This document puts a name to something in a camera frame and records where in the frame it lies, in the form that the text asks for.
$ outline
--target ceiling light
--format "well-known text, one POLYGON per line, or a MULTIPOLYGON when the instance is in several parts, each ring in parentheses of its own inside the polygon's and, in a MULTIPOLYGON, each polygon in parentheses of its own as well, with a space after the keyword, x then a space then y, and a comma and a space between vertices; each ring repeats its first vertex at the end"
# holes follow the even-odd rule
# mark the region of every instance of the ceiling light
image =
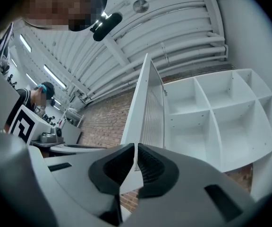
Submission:
POLYGON ((23 42, 24 46, 27 48, 27 50, 31 53, 31 47, 28 45, 27 41, 24 39, 22 35, 19 36, 20 40, 23 42))
POLYGON ((11 60, 12 60, 13 64, 17 67, 17 64, 14 62, 14 60, 12 58, 11 58, 11 60))
POLYGON ((50 76, 52 76, 52 78, 53 78, 54 80, 56 80, 56 82, 57 82, 58 84, 60 84, 63 88, 66 88, 66 85, 63 84, 63 83, 61 82, 61 80, 59 80, 59 79, 53 74, 53 72, 49 70, 49 68, 48 68, 46 65, 44 65, 43 68, 46 70, 46 72, 49 73, 50 76))
POLYGON ((108 18, 108 15, 105 12, 102 13, 102 16, 108 18))
POLYGON ((56 102, 56 103, 58 103, 59 105, 61 105, 61 103, 59 102, 59 101, 57 101, 54 97, 52 97, 53 99, 54 99, 54 101, 56 102))
POLYGON ((26 73, 27 77, 34 83, 37 85, 37 83, 28 75, 28 73, 26 73))

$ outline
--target white shelving unit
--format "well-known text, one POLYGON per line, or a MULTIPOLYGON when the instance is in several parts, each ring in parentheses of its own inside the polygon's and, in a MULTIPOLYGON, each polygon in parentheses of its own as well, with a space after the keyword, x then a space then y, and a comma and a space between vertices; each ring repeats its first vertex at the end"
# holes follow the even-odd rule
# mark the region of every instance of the white shelving unit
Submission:
POLYGON ((157 72, 147 55, 128 116, 135 120, 127 121, 121 143, 144 139, 145 134, 164 137, 166 149, 205 161, 222 172, 253 163, 252 196, 258 200, 271 193, 272 92, 264 81, 251 69, 216 72, 167 84, 155 79, 158 83, 154 87, 164 90, 164 130, 152 134, 143 130, 143 125, 154 121, 154 115, 144 113, 152 70, 157 72), (133 134, 126 137, 131 129, 133 134))

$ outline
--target curved ceiling beam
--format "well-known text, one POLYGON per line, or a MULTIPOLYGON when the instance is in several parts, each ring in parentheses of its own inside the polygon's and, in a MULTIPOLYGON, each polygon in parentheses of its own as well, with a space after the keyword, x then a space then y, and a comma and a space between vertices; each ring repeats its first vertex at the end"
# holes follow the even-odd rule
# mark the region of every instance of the curved ceiling beam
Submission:
MULTIPOLYGON (((110 34, 107 34, 105 38, 102 40, 104 45, 109 49, 111 54, 115 57, 115 59, 119 62, 122 67, 125 67, 130 64, 130 61, 127 59, 126 55, 120 49, 118 44, 114 41, 110 34)), ((135 71, 134 69, 129 69, 126 71, 127 74, 135 71)))
POLYGON ((87 93, 90 90, 83 85, 80 81, 78 81, 70 72, 66 70, 66 68, 63 67, 63 65, 44 47, 44 45, 39 41, 39 39, 35 36, 33 31, 25 27, 24 30, 26 31, 26 34, 31 38, 32 42, 35 44, 35 46, 41 51, 45 57, 53 64, 57 69, 60 70, 60 72, 72 83, 74 84, 79 90, 81 90, 83 93, 87 93))

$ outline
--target man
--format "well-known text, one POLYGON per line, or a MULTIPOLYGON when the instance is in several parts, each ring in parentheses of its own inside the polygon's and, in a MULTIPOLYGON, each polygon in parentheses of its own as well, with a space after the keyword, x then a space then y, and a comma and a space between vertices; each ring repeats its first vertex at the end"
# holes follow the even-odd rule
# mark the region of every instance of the man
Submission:
POLYGON ((9 82, 10 84, 12 83, 11 82, 11 79, 13 78, 13 74, 11 74, 8 78, 7 78, 7 82, 9 82))
POLYGON ((55 119, 54 116, 50 117, 50 118, 48 119, 48 123, 51 123, 51 121, 52 121, 53 119, 55 119))
POLYGON ((20 0, 0 22, 0 71, 9 69, 13 22, 22 19, 38 29, 81 31, 96 22, 107 0, 20 0))
POLYGON ((34 112, 36 106, 46 106, 46 100, 51 100, 54 96, 54 86, 50 82, 43 82, 36 88, 29 91, 27 89, 18 89, 19 99, 12 109, 5 126, 5 131, 8 132, 21 105, 26 106, 32 112, 34 112))

